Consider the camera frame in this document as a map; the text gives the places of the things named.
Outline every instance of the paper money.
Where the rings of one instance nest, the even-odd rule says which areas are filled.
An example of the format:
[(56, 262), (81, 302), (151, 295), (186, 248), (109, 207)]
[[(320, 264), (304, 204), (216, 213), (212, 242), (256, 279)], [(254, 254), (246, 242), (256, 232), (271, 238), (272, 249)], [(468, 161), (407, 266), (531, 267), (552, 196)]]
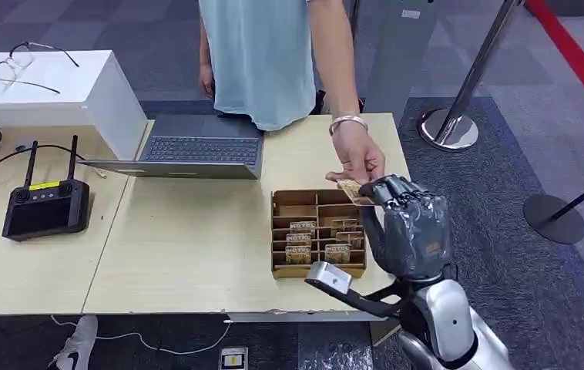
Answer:
[(346, 179), (346, 180), (338, 180), (337, 184), (340, 185), (340, 188), (347, 194), (347, 197), (351, 199), (351, 202), (357, 206), (373, 206), (374, 202), (367, 197), (363, 197), (360, 195), (360, 187), (361, 185), (357, 183), (356, 180)]
[(287, 234), (285, 235), (285, 240), (287, 245), (307, 245), (310, 246), (310, 241), (312, 241), (312, 234)]
[(293, 234), (306, 234), (313, 233), (314, 229), (317, 228), (316, 221), (298, 221), (290, 222), (290, 232)]
[(345, 218), (343, 220), (332, 220), (331, 221), (331, 237), (337, 237), (337, 233), (356, 231), (357, 230), (357, 219), (356, 218)]
[(348, 231), (336, 233), (338, 243), (351, 245), (351, 249), (363, 249), (364, 235), (362, 231)]
[(287, 264), (310, 264), (310, 246), (285, 247), (285, 262)]
[(348, 244), (328, 244), (324, 259), (332, 264), (348, 264), (351, 261), (351, 247)]

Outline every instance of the white box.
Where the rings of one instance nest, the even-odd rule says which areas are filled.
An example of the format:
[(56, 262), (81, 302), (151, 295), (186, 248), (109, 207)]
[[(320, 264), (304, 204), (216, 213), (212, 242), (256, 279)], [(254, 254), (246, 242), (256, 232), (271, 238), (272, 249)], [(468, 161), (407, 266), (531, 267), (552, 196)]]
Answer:
[[(2, 126), (94, 126), (119, 160), (136, 158), (147, 118), (111, 50), (33, 52), (22, 83), (0, 82)], [(0, 62), (8, 53), (0, 52)]]

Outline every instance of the light blue t-shirt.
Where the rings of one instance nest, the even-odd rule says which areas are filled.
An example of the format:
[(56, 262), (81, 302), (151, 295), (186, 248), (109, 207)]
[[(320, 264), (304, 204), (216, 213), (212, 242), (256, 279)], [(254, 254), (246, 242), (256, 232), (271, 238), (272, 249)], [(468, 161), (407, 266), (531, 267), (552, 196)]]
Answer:
[(215, 109), (278, 130), (314, 108), (306, 0), (200, 0)]

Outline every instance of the person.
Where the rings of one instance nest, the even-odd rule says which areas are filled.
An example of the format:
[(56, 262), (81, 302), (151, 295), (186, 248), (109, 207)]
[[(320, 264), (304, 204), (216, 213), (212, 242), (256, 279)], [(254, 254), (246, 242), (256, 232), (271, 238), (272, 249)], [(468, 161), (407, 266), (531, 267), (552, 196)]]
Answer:
[(359, 117), (342, 0), (199, 0), (199, 8), (199, 84), (216, 110), (249, 115), (261, 130), (304, 118), (315, 106), (314, 51), (343, 167), (327, 179), (384, 176), (385, 156)]

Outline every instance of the cardboard box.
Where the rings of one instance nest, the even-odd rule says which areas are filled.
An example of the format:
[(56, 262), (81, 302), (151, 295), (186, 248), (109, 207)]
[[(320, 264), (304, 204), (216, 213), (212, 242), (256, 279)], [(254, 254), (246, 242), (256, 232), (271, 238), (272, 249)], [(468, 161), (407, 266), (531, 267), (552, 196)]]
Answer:
[[(339, 244), (334, 237), (331, 225), (334, 220), (355, 219), (357, 225), (350, 230), (362, 231), (360, 208), (352, 204), (347, 195), (335, 190), (279, 190), (272, 194), (272, 274), (278, 278), (305, 278), (310, 270), (309, 264), (287, 264), (285, 247), (290, 223), (315, 221), (317, 228), (311, 240), (310, 262), (324, 261), (324, 250), (328, 244)], [(351, 250), (348, 264), (337, 264), (354, 278), (360, 278), (367, 268), (367, 240), (360, 249)]]

